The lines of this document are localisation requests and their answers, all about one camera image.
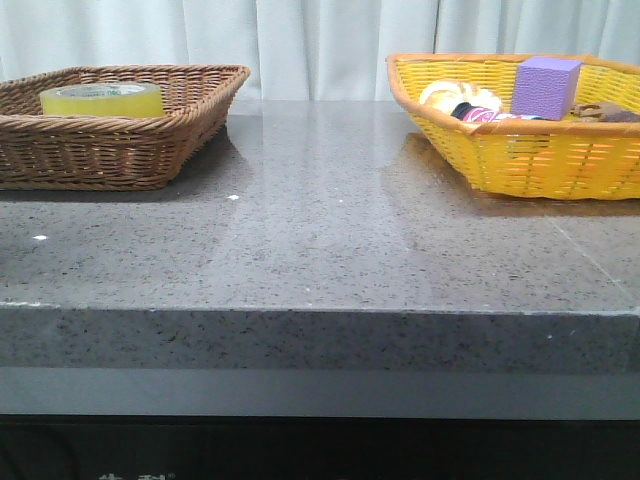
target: yellow wicker basket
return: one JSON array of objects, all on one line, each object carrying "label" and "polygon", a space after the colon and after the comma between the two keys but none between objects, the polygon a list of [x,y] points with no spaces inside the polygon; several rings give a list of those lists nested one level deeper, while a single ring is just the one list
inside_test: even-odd
[{"label": "yellow wicker basket", "polygon": [[[457,78],[500,95],[510,108],[518,65],[531,55],[396,54],[391,91],[440,154],[473,188],[517,197],[640,197],[640,123],[516,120],[462,122],[418,103],[432,81]],[[640,67],[594,56],[583,62],[576,103],[609,100],[640,112]]]},{"label": "yellow wicker basket", "polygon": [[[224,125],[249,76],[241,65],[73,67],[0,84],[0,189],[164,187]],[[162,89],[157,118],[42,115],[38,93],[77,83]]]}]

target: basket rim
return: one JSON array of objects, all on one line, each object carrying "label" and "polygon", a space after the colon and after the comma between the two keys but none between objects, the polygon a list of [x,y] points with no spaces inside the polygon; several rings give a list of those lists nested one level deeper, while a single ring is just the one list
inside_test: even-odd
[{"label": "basket rim", "polygon": [[215,106],[219,100],[235,94],[251,74],[249,67],[237,64],[149,64],[149,65],[105,65],[105,66],[75,66],[51,72],[39,73],[18,79],[0,82],[0,89],[11,88],[16,85],[28,85],[53,76],[75,73],[97,72],[196,72],[202,70],[228,70],[234,75],[225,79],[215,92],[203,96],[198,102],[191,103],[174,110],[162,117],[131,118],[131,117],[95,117],[88,115],[0,115],[0,130],[29,132],[68,133],[83,130],[86,132],[162,132],[171,131],[183,125],[191,124],[206,110]]},{"label": "basket rim", "polygon": [[580,60],[584,64],[606,67],[640,76],[640,66],[630,65],[613,60],[605,60],[594,55],[560,55],[560,54],[479,54],[479,53],[394,53],[387,56],[387,74],[391,93],[396,101],[408,112],[448,130],[455,130],[467,136],[472,135],[583,135],[607,137],[640,137],[640,123],[588,123],[566,120],[520,120],[505,119],[500,122],[472,123],[463,122],[441,111],[422,105],[412,100],[406,92],[398,64],[401,62],[484,62],[499,60],[521,63],[533,56],[547,56]]}]

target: white curtain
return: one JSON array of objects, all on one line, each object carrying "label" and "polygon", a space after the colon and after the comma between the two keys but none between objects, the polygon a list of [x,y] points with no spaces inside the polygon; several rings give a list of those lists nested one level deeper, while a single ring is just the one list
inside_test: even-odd
[{"label": "white curtain", "polygon": [[72,65],[239,63],[243,99],[389,100],[394,52],[640,64],[638,0],[0,0],[0,80]]}]

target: brown wicker basket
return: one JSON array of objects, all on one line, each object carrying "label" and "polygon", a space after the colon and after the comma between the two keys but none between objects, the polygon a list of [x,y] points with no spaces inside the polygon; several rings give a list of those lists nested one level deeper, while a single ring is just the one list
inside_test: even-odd
[{"label": "brown wicker basket", "polygon": [[[0,189],[164,187],[226,121],[241,65],[74,67],[0,83]],[[42,115],[39,92],[78,83],[160,85],[157,118]]]}]

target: yellow tape roll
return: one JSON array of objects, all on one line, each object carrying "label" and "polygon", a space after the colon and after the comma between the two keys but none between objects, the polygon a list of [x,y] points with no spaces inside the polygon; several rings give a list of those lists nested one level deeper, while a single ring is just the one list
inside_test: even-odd
[{"label": "yellow tape roll", "polygon": [[162,92],[142,82],[87,83],[52,88],[40,93],[45,115],[99,117],[161,117]]}]

